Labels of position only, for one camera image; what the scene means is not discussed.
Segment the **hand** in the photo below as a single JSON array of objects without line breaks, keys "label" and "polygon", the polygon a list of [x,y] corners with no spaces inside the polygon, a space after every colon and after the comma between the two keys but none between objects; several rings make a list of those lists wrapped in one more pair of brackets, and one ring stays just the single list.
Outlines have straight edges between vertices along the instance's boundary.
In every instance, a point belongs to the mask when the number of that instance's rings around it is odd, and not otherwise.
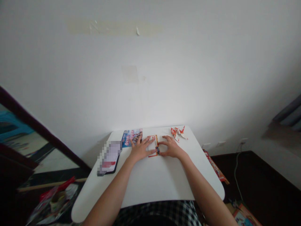
[{"label": "hand", "polygon": [[173,137],[170,136],[162,136],[162,137],[165,138],[167,141],[161,141],[158,142],[158,144],[164,144],[168,147],[168,149],[166,152],[161,152],[160,155],[164,157],[170,156],[173,158],[180,158],[181,156],[186,154],[186,152],[178,146],[178,144],[176,143]]},{"label": "hand", "polygon": [[153,143],[155,140],[148,141],[149,137],[147,137],[140,143],[141,137],[142,136],[138,137],[136,145],[130,139],[131,144],[132,144],[132,151],[131,151],[131,154],[129,155],[128,159],[132,160],[134,164],[136,162],[138,162],[139,160],[156,152],[156,150],[145,151],[146,147],[149,146],[151,143]]}]

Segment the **checkered shirt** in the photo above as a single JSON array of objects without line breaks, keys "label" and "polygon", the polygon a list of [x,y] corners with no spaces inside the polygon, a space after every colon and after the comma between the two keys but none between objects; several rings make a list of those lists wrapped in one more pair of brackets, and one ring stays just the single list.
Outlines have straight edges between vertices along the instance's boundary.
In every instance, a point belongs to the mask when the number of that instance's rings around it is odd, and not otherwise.
[{"label": "checkered shirt", "polygon": [[123,208],[113,226],[128,226],[141,217],[157,215],[169,218],[177,226],[201,226],[193,201],[159,201]]}]

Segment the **electrical outlet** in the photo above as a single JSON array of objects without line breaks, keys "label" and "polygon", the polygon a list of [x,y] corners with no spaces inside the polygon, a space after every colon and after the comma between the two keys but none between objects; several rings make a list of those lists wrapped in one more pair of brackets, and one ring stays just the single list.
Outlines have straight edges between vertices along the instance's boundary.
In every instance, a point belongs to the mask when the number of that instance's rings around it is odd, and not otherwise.
[{"label": "electrical outlet", "polygon": [[216,146],[217,146],[217,147],[222,147],[222,146],[225,145],[225,143],[226,143],[225,141],[220,141],[220,142],[217,143]]},{"label": "electrical outlet", "polygon": [[206,143],[202,145],[202,149],[207,150],[209,148],[209,146],[211,145],[211,143]]},{"label": "electrical outlet", "polygon": [[242,144],[245,144],[245,143],[247,143],[247,140],[248,140],[249,138],[242,138],[241,140],[240,140],[240,143],[242,143]]}]

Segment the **curtain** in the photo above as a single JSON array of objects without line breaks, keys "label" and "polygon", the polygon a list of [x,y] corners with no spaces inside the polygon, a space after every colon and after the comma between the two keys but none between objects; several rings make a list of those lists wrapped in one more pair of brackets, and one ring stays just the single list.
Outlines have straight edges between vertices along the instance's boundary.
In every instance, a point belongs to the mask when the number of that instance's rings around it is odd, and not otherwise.
[{"label": "curtain", "polygon": [[273,121],[301,132],[301,95],[276,115]]}]

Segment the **person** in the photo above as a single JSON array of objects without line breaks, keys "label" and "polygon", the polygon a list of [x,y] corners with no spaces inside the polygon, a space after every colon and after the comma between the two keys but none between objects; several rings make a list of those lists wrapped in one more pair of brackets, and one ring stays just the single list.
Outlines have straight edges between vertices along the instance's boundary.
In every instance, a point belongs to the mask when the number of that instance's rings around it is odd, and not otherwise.
[{"label": "person", "polygon": [[[201,225],[196,215],[193,201],[161,201],[140,204],[120,209],[129,177],[134,165],[156,150],[145,151],[154,140],[148,137],[136,145],[131,140],[132,150],[120,171],[98,199],[83,226],[109,225]],[[219,195],[206,181],[188,154],[170,136],[163,136],[167,151],[163,157],[178,158],[183,165],[193,196],[210,226],[237,226],[232,214]]]}]

